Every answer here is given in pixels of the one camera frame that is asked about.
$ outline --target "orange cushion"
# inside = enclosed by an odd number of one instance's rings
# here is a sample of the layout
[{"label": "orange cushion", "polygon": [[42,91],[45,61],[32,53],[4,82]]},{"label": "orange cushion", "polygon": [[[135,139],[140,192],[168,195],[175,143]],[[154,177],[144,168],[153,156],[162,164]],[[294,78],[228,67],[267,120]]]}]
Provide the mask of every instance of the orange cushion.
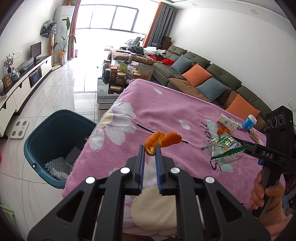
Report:
[{"label": "orange cushion", "polygon": [[235,97],[231,105],[226,109],[229,113],[246,120],[248,115],[253,115],[255,118],[259,115],[260,111],[251,106],[239,94]]},{"label": "orange cushion", "polygon": [[198,64],[182,74],[182,76],[193,86],[197,87],[212,77],[212,75]]}]

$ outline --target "tv monitor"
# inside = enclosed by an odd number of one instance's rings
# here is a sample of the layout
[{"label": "tv monitor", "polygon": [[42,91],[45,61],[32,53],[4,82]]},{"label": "tv monitor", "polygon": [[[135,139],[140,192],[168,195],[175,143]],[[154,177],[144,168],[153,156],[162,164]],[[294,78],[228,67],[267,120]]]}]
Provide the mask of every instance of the tv monitor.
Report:
[{"label": "tv monitor", "polygon": [[36,59],[41,55],[41,42],[31,45],[31,57],[34,58],[34,62],[37,62],[39,59]]}]

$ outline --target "window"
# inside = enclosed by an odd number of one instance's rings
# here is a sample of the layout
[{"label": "window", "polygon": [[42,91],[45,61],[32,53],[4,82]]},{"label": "window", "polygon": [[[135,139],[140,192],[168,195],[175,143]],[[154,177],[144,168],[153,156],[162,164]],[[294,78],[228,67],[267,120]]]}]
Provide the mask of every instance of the window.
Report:
[{"label": "window", "polygon": [[89,28],[94,5],[82,5],[79,8],[76,28]]},{"label": "window", "polygon": [[96,5],[90,28],[110,28],[116,6]]},{"label": "window", "polygon": [[76,28],[103,28],[145,35],[153,17],[154,13],[149,9],[109,4],[81,5]]},{"label": "window", "polygon": [[150,27],[150,21],[154,17],[154,14],[144,10],[140,10],[137,16],[137,20],[133,31],[140,34],[146,34]]},{"label": "window", "polygon": [[117,7],[112,29],[132,31],[133,22],[137,14],[137,9],[127,7]]}]

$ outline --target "ceiling light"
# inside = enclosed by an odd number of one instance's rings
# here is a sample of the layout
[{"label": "ceiling light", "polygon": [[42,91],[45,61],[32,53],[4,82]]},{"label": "ceiling light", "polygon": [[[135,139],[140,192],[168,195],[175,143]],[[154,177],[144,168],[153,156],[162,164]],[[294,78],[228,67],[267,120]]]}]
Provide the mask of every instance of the ceiling light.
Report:
[{"label": "ceiling light", "polygon": [[251,12],[258,15],[258,12],[255,9],[251,9]]}]

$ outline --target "pile of clothes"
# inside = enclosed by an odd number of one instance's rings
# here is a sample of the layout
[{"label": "pile of clothes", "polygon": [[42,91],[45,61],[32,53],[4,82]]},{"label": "pile of clothes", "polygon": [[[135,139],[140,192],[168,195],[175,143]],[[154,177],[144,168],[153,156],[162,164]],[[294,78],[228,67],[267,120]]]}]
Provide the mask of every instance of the pile of clothes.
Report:
[{"label": "pile of clothes", "polygon": [[144,48],[144,54],[147,54],[147,55],[149,55],[149,54],[152,54],[154,56],[161,55],[163,58],[166,58],[165,52],[166,52],[166,50],[156,49],[156,47]]}]

